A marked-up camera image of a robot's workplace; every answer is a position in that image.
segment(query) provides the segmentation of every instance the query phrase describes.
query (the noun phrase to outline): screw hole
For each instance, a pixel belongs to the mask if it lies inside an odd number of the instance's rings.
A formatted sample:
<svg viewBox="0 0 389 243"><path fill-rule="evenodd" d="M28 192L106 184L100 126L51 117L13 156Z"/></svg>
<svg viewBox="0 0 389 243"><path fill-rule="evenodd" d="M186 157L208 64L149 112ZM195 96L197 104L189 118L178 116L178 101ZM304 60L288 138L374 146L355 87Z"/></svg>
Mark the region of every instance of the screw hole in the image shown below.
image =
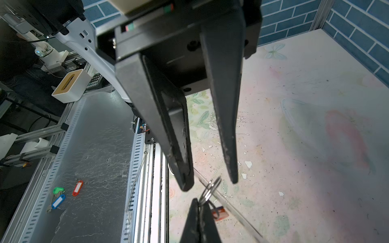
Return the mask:
<svg viewBox="0 0 389 243"><path fill-rule="evenodd" d="M189 44L186 46L186 48L188 49L188 51L195 51L200 46L201 46L201 44L199 41L192 40L191 42L189 42Z"/></svg>

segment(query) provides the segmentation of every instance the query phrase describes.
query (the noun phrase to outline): metal key ring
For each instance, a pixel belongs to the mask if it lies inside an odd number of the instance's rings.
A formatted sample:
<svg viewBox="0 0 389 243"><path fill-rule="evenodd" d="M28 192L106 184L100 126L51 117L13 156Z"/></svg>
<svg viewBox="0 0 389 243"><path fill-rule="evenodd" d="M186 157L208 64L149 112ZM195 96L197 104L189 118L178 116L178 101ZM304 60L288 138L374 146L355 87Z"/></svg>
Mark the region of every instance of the metal key ring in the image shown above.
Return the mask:
<svg viewBox="0 0 389 243"><path fill-rule="evenodd" d="M201 197L198 201L200 206L203 206L209 200L209 198L212 196L212 194L217 189L217 187L220 185L220 183L221 183L220 177L217 177L215 182L210 181L208 183L208 185L205 187L205 189L204 189L203 193L201 194Z"/></svg>

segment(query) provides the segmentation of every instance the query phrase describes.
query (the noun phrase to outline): jeans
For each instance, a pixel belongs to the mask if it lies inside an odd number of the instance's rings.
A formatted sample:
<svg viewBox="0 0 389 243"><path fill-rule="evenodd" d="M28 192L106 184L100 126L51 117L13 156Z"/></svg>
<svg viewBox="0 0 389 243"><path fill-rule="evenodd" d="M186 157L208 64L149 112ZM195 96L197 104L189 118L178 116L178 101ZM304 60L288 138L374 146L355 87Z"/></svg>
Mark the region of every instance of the jeans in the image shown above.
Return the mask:
<svg viewBox="0 0 389 243"><path fill-rule="evenodd" d="M62 79L47 74L40 68L40 65L33 64L23 73L3 83L33 105L60 117L66 104L51 96L54 92L51 86L57 87Z"/></svg>

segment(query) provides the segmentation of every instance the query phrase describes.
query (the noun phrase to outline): gray conveyor surface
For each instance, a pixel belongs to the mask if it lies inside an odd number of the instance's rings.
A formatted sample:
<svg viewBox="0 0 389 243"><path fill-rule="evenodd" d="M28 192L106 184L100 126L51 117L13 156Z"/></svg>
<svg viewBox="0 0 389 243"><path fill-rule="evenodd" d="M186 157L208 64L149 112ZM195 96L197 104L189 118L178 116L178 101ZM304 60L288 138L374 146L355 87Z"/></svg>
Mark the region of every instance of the gray conveyor surface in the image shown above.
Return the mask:
<svg viewBox="0 0 389 243"><path fill-rule="evenodd" d="M51 199L46 200L28 242L120 242L133 113L116 91L89 94L48 188L52 197L55 187L63 187L66 199L50 213ZM84 185L73 197L77 180Z"/></svg>

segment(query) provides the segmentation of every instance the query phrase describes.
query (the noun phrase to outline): blue tile wall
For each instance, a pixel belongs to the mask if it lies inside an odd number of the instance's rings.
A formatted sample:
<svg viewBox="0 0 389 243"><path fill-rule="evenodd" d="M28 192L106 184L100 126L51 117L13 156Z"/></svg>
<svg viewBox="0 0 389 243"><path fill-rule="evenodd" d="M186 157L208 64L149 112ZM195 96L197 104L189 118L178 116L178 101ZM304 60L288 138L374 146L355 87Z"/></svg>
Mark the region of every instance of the blue tile wall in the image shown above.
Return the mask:
<svg viewBox="0 0 389 243"><path fill-rule="evenodd" d="M258 45L307 32L321 0L262 0Z"/></svg>
<svg viewBox="0 0 389 243"><path fill-rule="evenodd" d="M335 0L323 30L389 87L389 1Z"/></svg>
<svg viewBox="0 0 389 243"><path fill-rule="evenodd" d="M93 27L99 27L121 14L108 1L82 0L82 3L84 4L84 15Z"/></svg>

